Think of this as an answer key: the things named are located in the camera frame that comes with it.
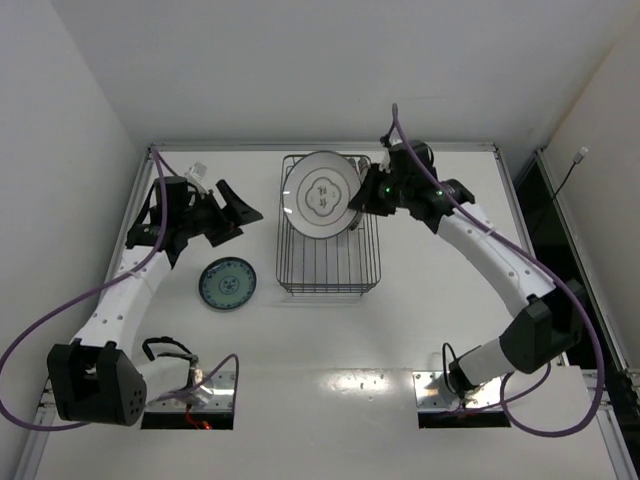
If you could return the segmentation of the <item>white plate green line rim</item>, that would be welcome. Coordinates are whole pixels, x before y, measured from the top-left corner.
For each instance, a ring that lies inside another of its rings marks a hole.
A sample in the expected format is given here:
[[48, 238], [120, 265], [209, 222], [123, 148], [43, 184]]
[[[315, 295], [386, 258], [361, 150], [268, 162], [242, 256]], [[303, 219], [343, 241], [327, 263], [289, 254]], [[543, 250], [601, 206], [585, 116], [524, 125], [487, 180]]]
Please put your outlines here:
[[358, 211], [349, 207], [361, 187], [356, 169], [342, 155], [316, 151], [289, 170], [281, 188], [281, 209], [290, 225], [312, 239], [347, 230]]

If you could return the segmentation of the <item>blue floral green plate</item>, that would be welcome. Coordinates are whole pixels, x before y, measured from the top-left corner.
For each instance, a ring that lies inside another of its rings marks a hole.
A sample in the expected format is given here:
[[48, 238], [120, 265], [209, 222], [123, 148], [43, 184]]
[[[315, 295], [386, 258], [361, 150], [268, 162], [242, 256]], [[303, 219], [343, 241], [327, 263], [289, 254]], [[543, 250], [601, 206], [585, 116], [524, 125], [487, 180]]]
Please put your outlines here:
[[257, 287], [254, 268], [244, 259], [223, 257], [209, 264], [198, 281], [201, 300], [216, 311], [241, 308], [253, 296]]

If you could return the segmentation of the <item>green red rimmed plate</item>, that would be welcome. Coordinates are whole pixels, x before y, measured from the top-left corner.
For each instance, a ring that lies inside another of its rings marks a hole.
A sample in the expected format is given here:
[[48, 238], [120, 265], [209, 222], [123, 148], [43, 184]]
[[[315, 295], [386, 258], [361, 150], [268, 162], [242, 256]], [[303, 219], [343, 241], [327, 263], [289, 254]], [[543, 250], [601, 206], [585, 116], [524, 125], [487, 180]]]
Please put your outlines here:
[[354, 217], [353, 221], [350, 223], [350, 225], [348, 227], [349, 231], [353, 231], [358, 227], [358, 225], [361, 222], [362, 216], [363, 216], [363, 213], [361, 211], [358, 211], [356, 216]]
[[363, 184], [370, 168], [370, 159], [367, 156], [353, 156], [349, 157], [348, 160], [357, 172], [360, 183]]

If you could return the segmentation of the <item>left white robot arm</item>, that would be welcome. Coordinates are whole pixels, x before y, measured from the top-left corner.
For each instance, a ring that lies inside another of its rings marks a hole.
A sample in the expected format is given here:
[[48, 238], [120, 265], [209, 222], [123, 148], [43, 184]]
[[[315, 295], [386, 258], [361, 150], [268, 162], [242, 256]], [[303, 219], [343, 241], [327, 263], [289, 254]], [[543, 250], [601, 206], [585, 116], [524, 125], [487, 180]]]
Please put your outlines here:
[[66, 421], [132, 426], [156, 400], [190, 397], [198, 358], [162, 353], [145, 364], [132, 361], [134, 340], [152, 298], [174, 269], [190, 239], [211, 246], [262, 220], [224, 180], [223, 202], [183, 176], [157, 178], [130, 226], [119, 277], [106, 288], [94, 312], [68, 344], [56, 344], [47, 369], [59, 417]]

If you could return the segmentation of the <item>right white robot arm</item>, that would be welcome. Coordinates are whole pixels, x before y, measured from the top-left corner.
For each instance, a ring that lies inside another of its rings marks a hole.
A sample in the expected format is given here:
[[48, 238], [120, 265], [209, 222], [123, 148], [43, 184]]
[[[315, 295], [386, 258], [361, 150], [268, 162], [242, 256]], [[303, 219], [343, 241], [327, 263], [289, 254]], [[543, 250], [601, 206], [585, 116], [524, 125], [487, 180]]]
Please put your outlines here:
[[571, 280], [563, 293], [532, 261], [499, 241], [471, 191], [455, 179], [438, 179], [426, 143], [401, 142], [386, 149], [386, 160], [369, 167], [350, 208], [376, 216], [407, 210], [470, 262], [513, 317], [499, 337], [449, 364], [447, 388], [464, 398], [496, 377], [533, 373], [579, 343], [584, 288]]

